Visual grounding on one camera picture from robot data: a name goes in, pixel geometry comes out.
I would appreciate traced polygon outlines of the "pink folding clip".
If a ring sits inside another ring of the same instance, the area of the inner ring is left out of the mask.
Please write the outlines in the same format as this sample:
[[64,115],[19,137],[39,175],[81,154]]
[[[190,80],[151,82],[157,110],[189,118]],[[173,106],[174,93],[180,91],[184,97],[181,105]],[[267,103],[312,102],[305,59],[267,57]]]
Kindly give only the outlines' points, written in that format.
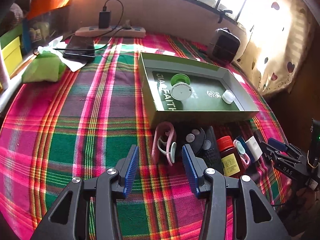
[[166,157],[170,166],[175,163],[176,138],[172,123],[164,121],[157,125],[151,150],[151,160],[154,164],[158,163],[160,154]]

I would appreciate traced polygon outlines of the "black round button device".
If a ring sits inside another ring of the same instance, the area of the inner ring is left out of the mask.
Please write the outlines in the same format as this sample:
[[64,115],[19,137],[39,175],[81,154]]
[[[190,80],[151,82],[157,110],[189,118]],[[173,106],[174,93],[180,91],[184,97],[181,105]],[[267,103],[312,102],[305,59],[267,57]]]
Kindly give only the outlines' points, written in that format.
[[197,157],[204,156],[208,151],[214,149],[212,126],[192,129],[182,137],[181,143],[182,145],[189,144]]

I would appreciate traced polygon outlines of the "white USB charger plug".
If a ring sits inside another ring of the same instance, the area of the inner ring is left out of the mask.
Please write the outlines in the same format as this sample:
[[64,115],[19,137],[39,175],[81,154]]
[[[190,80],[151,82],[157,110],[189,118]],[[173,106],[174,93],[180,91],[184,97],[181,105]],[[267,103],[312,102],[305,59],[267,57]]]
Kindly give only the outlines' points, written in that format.
[[245,142],[246,146],[248,147],[249,151],[251,152],[254,161],[259,160],[261,155],[263,154],[258,142],[256,141],[255,137],[252,136]]

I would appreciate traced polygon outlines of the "brown bottle red cap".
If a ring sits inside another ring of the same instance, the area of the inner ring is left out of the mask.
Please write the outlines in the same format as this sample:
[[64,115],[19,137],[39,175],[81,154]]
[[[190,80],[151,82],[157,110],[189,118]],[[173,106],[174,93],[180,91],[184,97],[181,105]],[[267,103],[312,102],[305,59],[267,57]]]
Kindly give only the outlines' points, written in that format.
[[240,178],[244,174],[245,168],[231,137],[221,137],[217,140],[217,146],[220,152],[224,175]]

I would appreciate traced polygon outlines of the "plaid tablecloth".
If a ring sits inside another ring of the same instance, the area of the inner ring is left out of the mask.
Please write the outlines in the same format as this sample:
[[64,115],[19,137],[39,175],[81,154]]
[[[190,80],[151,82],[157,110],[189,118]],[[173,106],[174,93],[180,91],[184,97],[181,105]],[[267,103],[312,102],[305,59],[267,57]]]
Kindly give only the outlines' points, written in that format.
[[140,88],[140,52],[206,62],[204,46],[164,34],[114,38],[91,64],[58,82],[25,84],[1,127],[1,214],[29,239],[74,176],[114,167],[132,145],[140,168],[131,194],[118,202],[124,239],[197,239],[204,202],[182,165],[153,165],[153,133]]

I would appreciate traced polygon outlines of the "small white round jar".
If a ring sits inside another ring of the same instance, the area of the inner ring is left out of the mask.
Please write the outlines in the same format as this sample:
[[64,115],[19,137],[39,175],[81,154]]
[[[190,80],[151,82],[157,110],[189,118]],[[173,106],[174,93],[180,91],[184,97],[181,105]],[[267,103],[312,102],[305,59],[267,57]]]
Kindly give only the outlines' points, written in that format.
[[230,105],[231,103],[234,102],[235,95],[230,90],[225,90],[225,92],[222,94],[221,98],[226,104]]

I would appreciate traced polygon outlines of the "green white thread spool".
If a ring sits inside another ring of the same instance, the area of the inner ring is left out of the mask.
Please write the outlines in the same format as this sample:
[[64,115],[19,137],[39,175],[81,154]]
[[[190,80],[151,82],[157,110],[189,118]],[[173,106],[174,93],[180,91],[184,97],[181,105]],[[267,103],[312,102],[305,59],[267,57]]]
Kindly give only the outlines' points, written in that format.
[[171,96],[177,101],[184,101],[191,97],[192,87],[190,86],[190,78],[185,74],[176,74],[171,80]]

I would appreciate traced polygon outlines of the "green cardboard box tray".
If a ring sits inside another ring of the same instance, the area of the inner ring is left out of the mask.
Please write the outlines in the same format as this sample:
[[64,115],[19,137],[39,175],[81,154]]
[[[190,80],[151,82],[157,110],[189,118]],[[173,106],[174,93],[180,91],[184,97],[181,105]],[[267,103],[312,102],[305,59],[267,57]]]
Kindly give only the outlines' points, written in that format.
[[[197,125],[245,121],[259,113],[242,76],[226,68],[181,57],[140,53],[138,69],[151,128],[163,121]],[[170,80],[180,73],[190,78],[192,87],[191,97],[184,101],[177,101],[170,94]],[[235,95],[230,105],[221,98],[225,90]]]

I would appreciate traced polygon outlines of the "heart patterned curtain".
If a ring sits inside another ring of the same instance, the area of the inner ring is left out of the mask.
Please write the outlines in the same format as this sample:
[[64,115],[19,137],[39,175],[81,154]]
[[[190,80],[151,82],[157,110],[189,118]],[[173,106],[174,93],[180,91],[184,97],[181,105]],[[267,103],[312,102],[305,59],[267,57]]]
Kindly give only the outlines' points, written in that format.
[[263,97],[290,92],[317,22],[303,0],[256,0],[251,4],[249,41],[235,60]]

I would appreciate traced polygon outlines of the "black smartphone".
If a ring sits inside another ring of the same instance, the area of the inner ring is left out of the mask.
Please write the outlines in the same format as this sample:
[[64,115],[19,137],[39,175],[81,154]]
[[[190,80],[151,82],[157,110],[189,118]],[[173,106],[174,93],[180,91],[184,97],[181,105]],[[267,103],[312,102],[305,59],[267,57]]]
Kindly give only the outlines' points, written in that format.
[[91,62],[95,59],[94,40],[91,37],[72,36],[63,51],[65,59]]

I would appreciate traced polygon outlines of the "white paper sheet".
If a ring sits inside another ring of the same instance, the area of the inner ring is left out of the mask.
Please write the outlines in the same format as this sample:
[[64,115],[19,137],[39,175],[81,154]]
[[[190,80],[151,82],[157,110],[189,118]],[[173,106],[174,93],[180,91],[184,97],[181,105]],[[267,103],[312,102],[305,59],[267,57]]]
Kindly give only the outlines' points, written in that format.
[[58,48],[59,45],[62,45],[63,49],[66,48],[67,43],[63,42],[62,39],[63,36],[59,36],[50,41],[46,46],[38,46],[37,52],[41,55],[48,54],[49,56],[53,56],[59,59],[59,61],[64,63],[72,72],[76,72],[77,70],[85,66],[87,64],[87,61],[65,59],[63,57],[63,53],[61,51],[56,50],[56,48]]

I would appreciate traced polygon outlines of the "white power strip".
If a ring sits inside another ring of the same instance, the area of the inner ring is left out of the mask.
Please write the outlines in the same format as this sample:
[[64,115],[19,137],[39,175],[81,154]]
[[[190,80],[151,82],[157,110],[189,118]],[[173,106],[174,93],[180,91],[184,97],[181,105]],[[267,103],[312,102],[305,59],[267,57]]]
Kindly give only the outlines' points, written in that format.
[[131,27],[124,29],[122,27],[109,27],[107,29],[99,29],[98,27],[82,27],[75,32],[76,36],[83,37],[133,37],[144,38],[146,31],[142,27]]

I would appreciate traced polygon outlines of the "yellow green box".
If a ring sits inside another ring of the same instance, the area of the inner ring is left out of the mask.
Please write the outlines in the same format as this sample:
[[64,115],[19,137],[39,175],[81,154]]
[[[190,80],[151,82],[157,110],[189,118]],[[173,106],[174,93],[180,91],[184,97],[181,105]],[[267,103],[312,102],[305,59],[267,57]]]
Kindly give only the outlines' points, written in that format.
[[9,75],[12,75],[22,62],[21,38],[21,24],[1,36],[2,55]]

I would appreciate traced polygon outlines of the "black power adapter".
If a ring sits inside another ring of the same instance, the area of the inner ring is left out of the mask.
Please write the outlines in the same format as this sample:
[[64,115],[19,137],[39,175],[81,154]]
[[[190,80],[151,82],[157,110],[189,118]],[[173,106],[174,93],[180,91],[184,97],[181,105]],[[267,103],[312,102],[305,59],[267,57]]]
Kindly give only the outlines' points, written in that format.
[[111,12],[110,11],[101,11],[99,12],[99,29],[107,29],[110,26]]

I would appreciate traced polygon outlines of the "orange storage box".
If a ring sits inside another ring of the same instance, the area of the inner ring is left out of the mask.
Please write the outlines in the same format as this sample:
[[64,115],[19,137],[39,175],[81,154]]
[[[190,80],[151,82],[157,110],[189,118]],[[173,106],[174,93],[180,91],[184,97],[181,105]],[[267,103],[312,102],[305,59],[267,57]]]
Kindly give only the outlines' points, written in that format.
[[67,6],[69,3],[70,0],[31,0],[27,19],[31,20],[32,18],[45,14],[51,10]]

